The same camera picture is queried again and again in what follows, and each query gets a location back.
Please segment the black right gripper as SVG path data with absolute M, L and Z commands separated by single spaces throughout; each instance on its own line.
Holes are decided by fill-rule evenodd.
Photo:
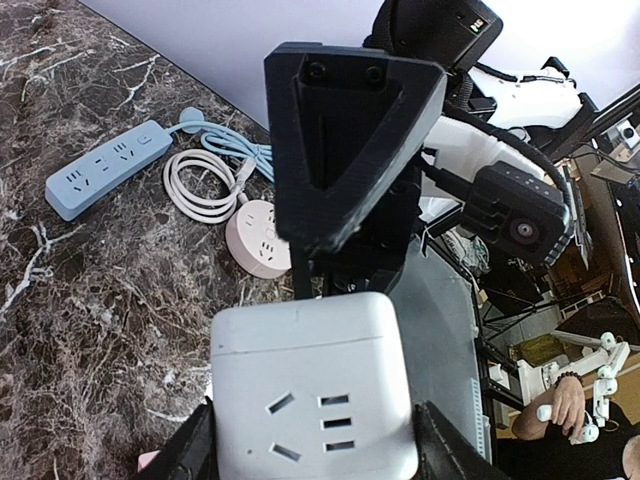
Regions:
M 264 75 L 277 233 L 342 248 L 292 250 L 294 298 L 314 297 L 316 278 L 322 296 L 390 293 L 420 226 L 422 172 L 409 161 L 440 117 L 445 71 L 382 50 L 285 42 Z

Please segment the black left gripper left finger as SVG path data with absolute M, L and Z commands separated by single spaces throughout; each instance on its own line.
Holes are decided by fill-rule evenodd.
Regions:
M 218 480 L 215 427 L 206 399 L 142 470 L 142 480 Z

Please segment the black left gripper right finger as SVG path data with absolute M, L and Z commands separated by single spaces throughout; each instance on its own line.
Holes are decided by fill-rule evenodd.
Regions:
M 505 474 L 486 461 L 432 402 L 415 404 L 412 421 L 418 450 L 416 479 L 505 478 Z

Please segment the white cube socket adapter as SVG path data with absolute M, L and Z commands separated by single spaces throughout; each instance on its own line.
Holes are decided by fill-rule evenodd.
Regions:
M 391 300 L 236 307 L 211 323 L 223 479 L 410 479 L 418 469 Z

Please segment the blue power strip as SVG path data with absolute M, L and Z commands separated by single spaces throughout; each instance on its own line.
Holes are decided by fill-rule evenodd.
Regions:
M 45 199 L 65 221 L 161 158 L 172 145 L 156 121 L 146 121 L 74 160 L 46 180 Z

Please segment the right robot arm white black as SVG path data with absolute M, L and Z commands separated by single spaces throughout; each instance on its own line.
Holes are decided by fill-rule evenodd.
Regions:
M 481 62 L 502 20 L 480 1 L 386 1 L 359 47 L 286 42 L 264 61 L 275 227 L 294 295 L 391 291 L 421 195 L 454 222 L 549 267 L 574 234 L 558 162 L 596 116 L 566 67 Z

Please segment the person hand with bracelet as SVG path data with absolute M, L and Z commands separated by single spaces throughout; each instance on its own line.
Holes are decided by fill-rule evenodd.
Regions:
M 565 435 L 577 438 L 584 425 L 585 405 L 581 382 L 573 376 L 564 377 L 552 394 L 550 422 L 561 426 Z

